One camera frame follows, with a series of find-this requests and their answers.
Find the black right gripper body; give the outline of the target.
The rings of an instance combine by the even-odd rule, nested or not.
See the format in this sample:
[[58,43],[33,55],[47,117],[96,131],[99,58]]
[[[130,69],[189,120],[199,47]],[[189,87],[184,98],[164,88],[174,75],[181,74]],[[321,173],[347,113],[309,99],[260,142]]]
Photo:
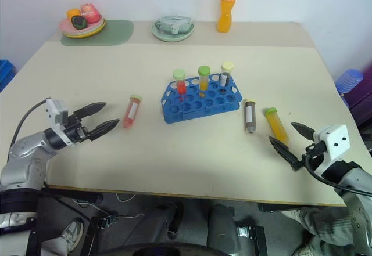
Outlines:
[[306,153],[302,155],[302,163],[307,170],[315,170],[324,161],[324,153],[327,151],[326,143],[320,141],[306,147]]

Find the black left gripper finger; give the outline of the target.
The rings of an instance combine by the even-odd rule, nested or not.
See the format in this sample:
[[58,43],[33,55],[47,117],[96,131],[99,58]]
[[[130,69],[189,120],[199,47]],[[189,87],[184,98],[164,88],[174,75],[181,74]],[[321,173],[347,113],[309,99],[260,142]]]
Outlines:
[[87,116],[92,116],[99,112],[101,109],[103,109],[106,106],[106,102],[95,102],[91,103],[89,105],[86,105],[76,111],[73,112],[73,114],[77,118],[85,118]]
[[87,138],[89,140],[96,140],[100,138],[101,136],[107,134],[110,132],[113,128],[117,126],[119,123],[119,119],[109,120],[106,122],[103,122],[102,124],[98,125],[95,129],[88,132]]

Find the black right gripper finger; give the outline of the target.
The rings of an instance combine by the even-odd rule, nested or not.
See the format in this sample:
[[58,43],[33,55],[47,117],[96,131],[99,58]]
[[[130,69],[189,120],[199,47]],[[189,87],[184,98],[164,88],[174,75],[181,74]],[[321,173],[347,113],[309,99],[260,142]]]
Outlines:
[[314,141],[315,130],[298,122],[292,122],[291,125],[307,140]]
[[269,136],[269,141],[271,145],[274,147],[276,152],[287,162],[290,164],[293,171],[297,171],[300,169],[300,161],[298,158],[290,152],[288,146],[282,143],[280,140]]

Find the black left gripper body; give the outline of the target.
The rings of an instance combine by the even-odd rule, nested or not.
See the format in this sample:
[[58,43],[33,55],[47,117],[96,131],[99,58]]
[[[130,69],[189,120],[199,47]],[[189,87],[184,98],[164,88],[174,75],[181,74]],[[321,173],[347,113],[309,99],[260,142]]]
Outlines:
[[72,114],[68,116],[65,125],[65,135],[73,144],[81,143],[85,140],[93,141],[89,130],[81,123],[82,119],[88,114]]

